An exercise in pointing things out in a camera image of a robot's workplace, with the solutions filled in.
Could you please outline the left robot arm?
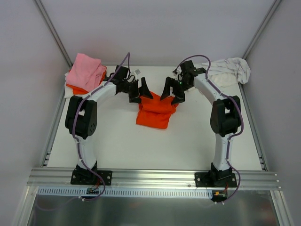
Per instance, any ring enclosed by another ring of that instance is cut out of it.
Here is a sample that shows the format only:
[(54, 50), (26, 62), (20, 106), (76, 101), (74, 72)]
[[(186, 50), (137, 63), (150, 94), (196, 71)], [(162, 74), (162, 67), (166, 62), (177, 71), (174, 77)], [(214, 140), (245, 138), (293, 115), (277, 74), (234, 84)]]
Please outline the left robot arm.
[(107, 99), (118, 93), (128, 95), (129, 102), (139, 104), (142, 97), (153, 99), (145, 77), (137, 78), (138, 71), (132, 74), (127, 67), (116, 66), (115, 72), (106, 76), (98, 87), (83, 96), (72, 96), (69, 100), (65, 127), (72, 135), (78, 153), (76, 171), (87, 184), (97, 181), (97, 160), (92, 143), (97, 127), (97, 108)]

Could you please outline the crumpled white t shirt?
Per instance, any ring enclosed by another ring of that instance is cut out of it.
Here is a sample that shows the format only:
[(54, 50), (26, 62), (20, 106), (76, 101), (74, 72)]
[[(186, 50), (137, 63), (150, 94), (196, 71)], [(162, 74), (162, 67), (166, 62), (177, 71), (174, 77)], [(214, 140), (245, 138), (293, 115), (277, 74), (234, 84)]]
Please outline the crumpled white t shirt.
[(220, 88), (249, 81), (251, 69), (246, 60), (235, 57), (221, 59), (211, 63), (208, 78)]

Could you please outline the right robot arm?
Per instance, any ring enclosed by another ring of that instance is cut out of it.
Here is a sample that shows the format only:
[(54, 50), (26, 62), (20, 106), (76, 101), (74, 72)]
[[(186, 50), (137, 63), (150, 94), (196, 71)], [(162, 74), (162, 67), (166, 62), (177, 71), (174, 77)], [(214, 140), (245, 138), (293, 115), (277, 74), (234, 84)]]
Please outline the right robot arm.
[(196, 68), (190, 58), (179, 63), (180, 72), (174, 70), (178, 77), (167, 77), (160, 100), (172, 97), (172, 104), (185, 101), (185, 91), (196, 88), (203, 93), (212, 105), (210, 126), (215, 133), (215, 153), (210, 170), (202, 175), (195, 174), (196, 186), (232, 187), (239, 185), (238, 172), (230, 163), (231, 141), (242, 133), (244, 123), (241, 114), (240, 98), (224, 94), (209, 79), (208, 69)]

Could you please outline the folded orange t shirt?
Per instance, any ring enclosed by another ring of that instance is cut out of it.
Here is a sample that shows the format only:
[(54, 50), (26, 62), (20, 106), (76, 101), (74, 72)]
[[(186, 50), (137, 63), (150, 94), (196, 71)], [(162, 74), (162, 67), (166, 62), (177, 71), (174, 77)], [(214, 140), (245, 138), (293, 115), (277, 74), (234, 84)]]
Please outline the folded orange t shirt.
[(73, 88), (74, 95), (84, 95), (98, 87), (107, 74), (106, 66), (99, 66), (94, 72), (71, 69), (66, 75), (67, 86)]

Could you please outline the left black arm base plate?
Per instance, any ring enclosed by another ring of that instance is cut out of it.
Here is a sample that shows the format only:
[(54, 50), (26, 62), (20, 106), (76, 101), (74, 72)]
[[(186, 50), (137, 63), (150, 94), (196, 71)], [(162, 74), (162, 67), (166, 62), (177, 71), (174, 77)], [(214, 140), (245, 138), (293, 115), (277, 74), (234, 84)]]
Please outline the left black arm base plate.
[(110, 170), (98, 170), (97, 168), (92, 169), (95, 173), (90, 172), (87, 169), (75, 168), (71, 175), (70, 183), (72, 185), (91, 185), (94, 186), (97, 183), (103, 185), (102, 180), (96, 175), (98, 174), (104, 181), (106, 186), (111, 185), (112, 171)]

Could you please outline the right corner frame post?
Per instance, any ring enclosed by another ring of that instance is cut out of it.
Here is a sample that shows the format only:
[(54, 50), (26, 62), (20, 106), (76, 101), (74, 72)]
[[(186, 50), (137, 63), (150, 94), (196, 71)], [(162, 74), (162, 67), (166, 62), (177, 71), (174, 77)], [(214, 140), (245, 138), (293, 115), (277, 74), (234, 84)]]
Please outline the right corner frame post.
[(272, 5), (268, 9), (264, 19), (260, 23), (258, 29), (256, 30), (254, 36), (252, 37), (250, 43), (248, 44), (244, 54), (243, 54), (243, 59), (247, 59), (248, 55), (252, 51), (252, 49), (255, 47), (256, 43), (258, 42), (259, 38), (261, 37), (262, 33), (264, 32), (265, 28), (273, 18), (274, 14), (278, 10), (279, 6), (281, 5), (283, 1), (282, 0), (274, 0), (272, 2)]

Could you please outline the aluminium mounting rail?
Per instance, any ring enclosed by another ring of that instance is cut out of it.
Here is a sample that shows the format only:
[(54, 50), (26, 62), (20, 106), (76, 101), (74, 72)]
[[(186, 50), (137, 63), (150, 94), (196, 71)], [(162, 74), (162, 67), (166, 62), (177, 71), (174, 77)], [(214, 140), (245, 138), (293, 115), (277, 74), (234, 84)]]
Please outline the aluminium mounting rail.
[[(196, 189), (195, 170), (112, 169), (111, 188)], [(28, 186), (70, 186), (73, 168), (33, 168)], [(271, 171), (241, 171), (241, 190), (282, 190)]]

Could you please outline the orange t shirt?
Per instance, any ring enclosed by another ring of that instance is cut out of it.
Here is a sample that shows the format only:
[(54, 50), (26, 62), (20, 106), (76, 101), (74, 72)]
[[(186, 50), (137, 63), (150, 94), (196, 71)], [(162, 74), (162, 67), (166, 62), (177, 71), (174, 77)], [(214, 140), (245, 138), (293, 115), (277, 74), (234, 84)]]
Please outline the orange t shirt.
[(167, 129), (172, 114), (178, 104), (172, 105), (173, 97), (160, 100), (160, 96), (151, 92), (153, 99), (141, 97), (136, 124), (155, 129)]
[(94, 72), (71, 69), (66, 75), (67, 86), (73, 88), (74, 95), (84, 95), (98, 87), (107, 74), (106, 66), (99, 66)]

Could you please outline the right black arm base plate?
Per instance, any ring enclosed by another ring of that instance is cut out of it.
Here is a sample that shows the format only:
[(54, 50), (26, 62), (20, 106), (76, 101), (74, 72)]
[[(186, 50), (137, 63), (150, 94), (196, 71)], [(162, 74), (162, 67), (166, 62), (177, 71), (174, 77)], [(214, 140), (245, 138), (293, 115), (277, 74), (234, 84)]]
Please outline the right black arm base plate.
[(234, 173), (225, 178), (215, 178), (209, 172), (196, 172), (194, 174), (196, 187), (230, 187), (236, 188), (238, 183)]

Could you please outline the folded pink t shirt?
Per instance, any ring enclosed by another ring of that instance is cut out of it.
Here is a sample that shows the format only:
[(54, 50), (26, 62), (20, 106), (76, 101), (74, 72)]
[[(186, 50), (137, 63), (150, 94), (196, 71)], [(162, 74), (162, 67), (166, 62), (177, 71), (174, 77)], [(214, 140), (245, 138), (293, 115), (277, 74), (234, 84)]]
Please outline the folded pink t shirt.
[(84, 92), (94, 90), (102, 82), (107, 67), (98, 58), (78, 53), (75, 62), (65, 77), (66, 86)]

